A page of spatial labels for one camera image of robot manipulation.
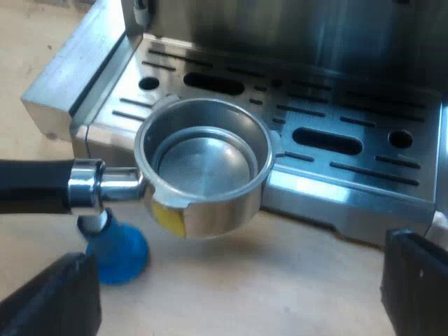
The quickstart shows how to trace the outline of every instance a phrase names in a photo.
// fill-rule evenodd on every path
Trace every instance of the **stainless steel body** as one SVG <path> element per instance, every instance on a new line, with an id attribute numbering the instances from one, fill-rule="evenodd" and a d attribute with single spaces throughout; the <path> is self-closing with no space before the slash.
<path id="1" fill-rule="evenodd" d="M 159 98 L 218 98 L 281 135 L 286 154 L 267 178 L 266 209 L 374 244 L 390 228 L 424 235 L 436 209 L 448 212 L 444 1 L 150 2 L 142 34 L 123 0 L 114 49 L 72 91 L 75 155 L 133 165 L 135 134 Z M 92 11 L 106 18 L 112 6 L 98 0 Z M 109 28 L 83 34 L 98 29 Z M 51 76 L 47 68 L 23 97 L 37 125 L 67 116 L 54 98 L 35 98 L 51 93 L 42 82 Z"/>

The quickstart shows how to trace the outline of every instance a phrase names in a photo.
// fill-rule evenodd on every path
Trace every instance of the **drip tray grate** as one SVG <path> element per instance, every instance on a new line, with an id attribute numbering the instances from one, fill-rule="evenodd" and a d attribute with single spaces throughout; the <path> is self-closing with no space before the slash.
<path id="1" fill-rule="evenodd" d="M 93 125 L 136 132 L 154 103 L 170 94 L 224 99 L 257 113 L 281 135 L 286 154 L 276 169 L 282 174 L 434 204 L 441 106 L 434 92 L 145 36 Z M 313 217 L 306 210 L 277 209 L 291 206 L 266 205 Z"/>

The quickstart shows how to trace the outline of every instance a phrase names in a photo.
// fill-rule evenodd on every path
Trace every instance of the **beige countertop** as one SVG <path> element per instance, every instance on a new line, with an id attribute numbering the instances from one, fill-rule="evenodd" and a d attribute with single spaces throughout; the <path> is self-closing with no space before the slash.
<path id="1" fill-rule="evenodd" d="M 62 159 L 20 95 L 82 13 L 0 0 L 0 158 Z M 383 253 L 329 230 L 260 212 L 222 239 L 184 241 L 117 209 L 150 244 L 151 264 L 125 286 L 101 287 L 99 335 L 394 335 L 380 302 Z M 73 216 L 0 216 L 0 299 L 67 251 L 83 251 Z"/>

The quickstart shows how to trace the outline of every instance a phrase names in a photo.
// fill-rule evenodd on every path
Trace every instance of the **black object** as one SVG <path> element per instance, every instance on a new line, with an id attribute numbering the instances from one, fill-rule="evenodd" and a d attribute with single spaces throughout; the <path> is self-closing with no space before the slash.
<path id="1" fill-rule="evenodd" d="M 68 214 L 73 164 L 0 160 L 0 214 Z"/>
<path id="2" fill-rule="evenodd" d="M 389 231 L 381 294 L 397 336 L 448 335 L 448 253 L 439 246 Z"/>
<path id="3" fill-rule="evenodd" d="M 101 323 L 95 259 L 68 253 L 0 303 L 0 336 L 93 336 Z"/>

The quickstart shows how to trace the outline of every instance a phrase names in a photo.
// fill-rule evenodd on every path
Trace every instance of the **slot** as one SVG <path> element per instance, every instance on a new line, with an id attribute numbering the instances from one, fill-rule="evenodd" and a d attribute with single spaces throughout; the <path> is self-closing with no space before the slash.
<path id="1" fill-rule="evenodd" d="M 234 68 L 231 66 L 227 67 L 227 70 L 230 72 L 233 72 L 234 74 L 241 74 L 241 75 L 246 75 L 246 76 L 251 76 L 251 77 L 258 77 L 258 78 L 264 78 L 265 75 L 263 75 L 262 73 L 258 73 L 258 72 L 254 72 L 254 71 L 250 71 L 250 70 L 245 70 L 245 69 L 239 69 L 239 68 Z"/>
<path id="2" fill-rule="evenodd" d="M 293 153 L 293 152 L 285 152 L 285 156 L 287 158 L 298 159 L 301 161 L 314 162 L 314 157 L 297 154 L 297 153 Z"/>
<path id="3" fill-rule="evenodd" d="M 322 85 L 322 84 L 315 84 L 315 83 L 310 83 L 304 80 L 296 80 L 293 79 L 291 81 L 292 84 L 294 85 L 299 85 L 299 86 L 304 86 L 306 88 L 311 88 L 311 89 L 317 89 L 317 90 L 325 90 L 325 91 L 331 91 L 331 87 L 328 85 Z"/>
<path id="4" fill-rule="evenodd" d="M 286 120 L 284 120 L 282 118 L 278 118 L 278 117 L 273 117 L 272 121 L 274 123 L 278 123 L 278 124 L 286 124 Z"/>
<path id="5" fill-rule="evenodd" d="M 323 113 L 323 112 L 304 110 L 303 108 L 293 107 L 293 106 L 289 106 L 289 105 L 278 104 L 276 107 L 279 110 L 283 110 L 283 111 L 293 111 L 293 112 L 308 114 L 310 116 L 316 116 L 316 117 L 321 117 L 321 118 L 325 117 L 325 113 Z"/>
<path id="6" fill-rule="evenodd" d="M 255 104 L 255 105 L 263 105 L 263 102 L 261 100 L 258 100 L 258 99 L 250 98 L 249 101 L 252 104 Z"/>
<path id="7" fill-rule="evenodd" d="M 288 93 L 288 97 L 299 98 L 299 99 L 306 99 L 306 100 L 309 100 L 311 102 L 328 104 L 328 99 L 320 98 L 320 97 L 314 97 L 314 96 L 309 96 L 307 94 Z"/>
<path id="8" fill-rule="evenodd" d="M 402 119 L 402 120 L 409 120 L 409 121 L 416 121 L 418 123 L 424 123 L 425 120 L 422 117 L 416 117 L 414 115 L 406 115 L 406 114 L 397 114 L 397 113 L 390 113 L 390 112 L 384 112 L 379 111 L 373 108 L 369 108 L 366 106 L 359 106 L 355 104 L 343 104 L 343 107 L 347 107 L 348 109 L 354 109 L 359 111 L 368 112 L 371 114 L 376 114 L 378 116 L 385 116 L 390 118 L 396 118 L 396 119 Z"/>
<path id="9" fill-rule="evenodd" d="M 358 173 L 358 174 L 362 174 L 362 175 L 366 175 L 366 176 L 377 177 L 379 179 L 389 180 L 389 181 L 392 181 L 392 182 L 399 182 L 399 183 L 407 184 L 409 186 L 417 187 L 420 184 L 418 181 L 410 179 L 410 178 L 405 178 L 405 177 L 396 176 L 396 175 L 392 175 L 392 174 L 381 173 L 379 171 L 365 169 L 365 168 L 349 166 L 347 164 L 340 164 L 340 163 L 337 163 L 337 162 L 330 162 L 330 166 L 333 167 L 333 168 L 347 170 L 347 171 L 353 172 L 353 173 Z"/>
<path id="10" fill-rule="evenodd" d="M 183 77 L 183 82 L 194 88 L 224 93 L 231 96 L 240 95 L 244 91 L 243 83 L 237 80 L 204 75 L 198 72 L 187 73 Z"/>
<path id="11" fill-rule="evenodd" d="M 348 118 L 348 117 L 341 117 L 339 118 L 341 121 L 343 121 L 344 123 L 350 123 L 350 124 L 355 124 L 355 125 L 361 125 L 361 126 L 366 126 L 366 127 L 376 127 L 377 124 L 371 121 L 364 121 L 364 120 L 358 120 L 358 119 L 353 119 L 353 118 Z"/>
<path id="12" fill-rule="evenodd" d="M 377 155 L 375 156 L 376 161 L 385 162 L 385 163 L 391 163 L 392 165 L 398 165 L 398 166 L 404 166 L 409 167 L 413 169 L 420 169 L 420 164 L 418 162 L 409 161 L 409 160 L 401 160 L 401 159 L 395 159 L 394 157 L 387 157 L 387 156 L 381 156 Z"/>
<path id="13" fill-rule="evenodd" d="M 363 144 L 355 138 L 304 127 L 293 132 L 293 140 L 300 145 L 345 155 L 357 155 L 363 150 Z"/>
<path id="14" fill-rule="evenodd" d="M 348 90 L 346 92 L 346 94 L 349 97 L 363 98 L 363 99 L 373 100 L 373 101 L 387 103 L 387 104 L 403 105 L 403 106 L 408 106 L 408 107 L 414 107 L 417 109 L 426 109 L 426 104 L 416 103 L 414 101 L 394 99 L 392 97 L 381 96 L 381 95 L 377 95 L 377 94 L 369 94 L 369 93 L 353 91 L 353 90 Z"/>
<path id="15" fill-rule="evenodd" d="M 167 52 L 162 52 L 162 51 L 152 50 L 152 49 L 149 49 L 148 53 L 165 56 L 165 57 L 169 57 L 169 58 L 174 58 L 175 60 L 181 60 L 181 61 L 184 61 L 187 63 L 196 64 L 201 67 L 206 67 L 206 68 L 210 68 L 210 69 L 213 68 L 212 63 L 199 61 L 198 59 L 193 59 L 193 58 L 189 58 L 189 57 L 185 57 L 185 56 L 179 56 L 179 55 L 175 55 L 175 54 L 169 54 Z"/>
<path id="16" fill-rule="evenodd" d="M 157 63 L 148 62 L 148 61 L 142 61 L 141 63 L 143 65 L 147 65 L 149 67 L 164 69 L 164 70 L 168 70 L 168 71 L 171 71 L 171 72 L 176 70 L 176 68 L 174 68 L 172 66 L 161 65 L 161 64 L 157 64 Z"/>
<path id="17" fill-rule="evenodd" d="M 128 114 L 128 113 L 120 112 L 120 111 L 112 111 L 112 114 L 115 116 L 122 117 L 122 118 L 132 119 L 132 120 L 141 121 L 141 122 L 145 121 L 145 119 L 146 119 L 143 117 L 139 117 L 137 115 Z"/>
<path id="18" fill-rule="evenodd" d="M 265 87 L 265 86 L 255 85 L 253 88 L 255 90 L 257 90 L 257 91 L 260 91 L 260 92 L 266 92 L 267 91 L 267 87 Z"/>
<path id="19" fill-rule="evenodd" d="M 127 103 L 127 104 L 133 104 L 133 105 L 137 105 L 137 106 L 142 106 L 142 107 L 147 107 L 148 109 L 151 109 L 153 107 L 153 105 L 151 105 L 151 104 L 143 103 L 142 101 L 132 100 L 132 99 L 128 99 L 128 98 L 120 98 L 120 102 Z"/>

